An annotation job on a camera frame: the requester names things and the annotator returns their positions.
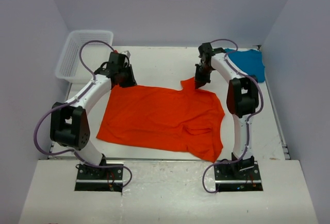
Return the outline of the white plastic basket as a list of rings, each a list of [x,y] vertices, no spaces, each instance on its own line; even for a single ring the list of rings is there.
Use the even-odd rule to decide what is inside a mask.
[[[85,84],[92,75],[81,64],[79,51],[81,46],[90,40],[101,40],[109,45],[113,42],[113,32],[109,30],[74,30],[69,33],[55,69],[55,76],[73,84]],[[96,70],[106,61],[110,49],[101,43],[90,43],[84,47],[83,62],[91,70]]]

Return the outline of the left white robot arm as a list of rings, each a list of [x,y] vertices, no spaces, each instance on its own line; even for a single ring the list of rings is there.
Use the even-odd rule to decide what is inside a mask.
[[[130,52],[111,52],[108,61],[93,72],[91,80],[65,103],[55,103],[51,114],[50,138],[72,149],[89,173],[102,179],[107,173],[105,156],[90,141],[88,114],[95,104],[116,85],[132,87],[137,83],[130,64]]]

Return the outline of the blue folded t shirt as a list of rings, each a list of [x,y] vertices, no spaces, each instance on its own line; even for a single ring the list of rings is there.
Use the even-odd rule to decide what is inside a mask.
[[[257,77],[259,83],[265,81],[265,66],[262,62],[262,54],[257,50],[237,51],[232,49],[225,49],[228,53],[229,59],[241,71],[248,75]]]

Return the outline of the orange t shirt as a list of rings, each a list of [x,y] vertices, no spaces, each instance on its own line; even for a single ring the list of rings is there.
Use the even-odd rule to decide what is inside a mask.
[[[108,143],[190,154],[214,163],[220,156],[225,116],[213,92],[196,89],[193,78],[181,90],[151,86],[113,87],[97,133]]]

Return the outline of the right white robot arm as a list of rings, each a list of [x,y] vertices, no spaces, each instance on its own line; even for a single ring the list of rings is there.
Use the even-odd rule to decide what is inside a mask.
[[[224,159],[214,167],[224,176],[231,174],[235,179],[241,179],[255,165],[251,125],[253,117],[259,113],[260,87],[257,77],[234,66],[229,60],[229,53],[221,47],[214,49],[210,42],[202,43],[198,51],[201,60],[195,65],[195,88],[210,83],[211,72],[217,71],[228,83],[226,106],[234,120],[232,158]]]

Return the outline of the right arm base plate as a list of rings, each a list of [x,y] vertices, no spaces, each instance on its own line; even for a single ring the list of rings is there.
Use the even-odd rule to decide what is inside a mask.
[[[230,165],[214,166],[216,192],[263,191],[258,163],[254,167],[234,172]]]

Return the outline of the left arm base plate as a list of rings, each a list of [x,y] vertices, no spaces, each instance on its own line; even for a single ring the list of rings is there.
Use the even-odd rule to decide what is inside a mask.
[[[107,166],[115,168],[94,168],[77,164],[75,191],[119,192],[123,190],[123,163],[112,163]]]

